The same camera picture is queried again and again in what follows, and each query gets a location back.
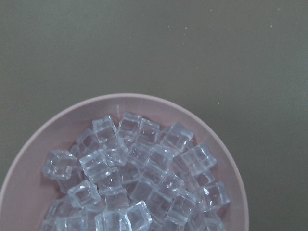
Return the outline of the pile of clear ice cubes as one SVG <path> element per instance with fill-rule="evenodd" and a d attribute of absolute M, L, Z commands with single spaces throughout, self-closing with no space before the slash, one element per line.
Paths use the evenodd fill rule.
<path fill-rule="evenodd" d="M 42 231 L 224 231 L 230 203 L 212 169 L 217 160 L 182 124 L 161 128 L 124 113 L 94 120 L 69 150 L 53 150 L 42 168 L 62 197 Z"/>

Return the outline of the pink bowl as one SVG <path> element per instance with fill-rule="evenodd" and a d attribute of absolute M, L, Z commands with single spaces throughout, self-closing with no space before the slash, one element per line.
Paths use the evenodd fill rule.
<path fill-rule="evenodd" d="M 118 122 L 125 112 L 142 115 L 162 126 L 180 122 L 199 142 L 205 142 L 218 160 L 216 177 L 231 198 L 223 213 L 230 231 L 249 230 L 244 184 L 230 152 L 215 132 L 193 113 L 154 96 L 120 93 L 91 98 L 60 112 L 40 127 L 14 159 L 0 192 L 0 228 L 3 231 L 37 231 L 53 199 L 59 197 L 56 182 L 43 177 L 42 166 L 51 150 L 67 150 L 92 121 L 111 115 Z"/>

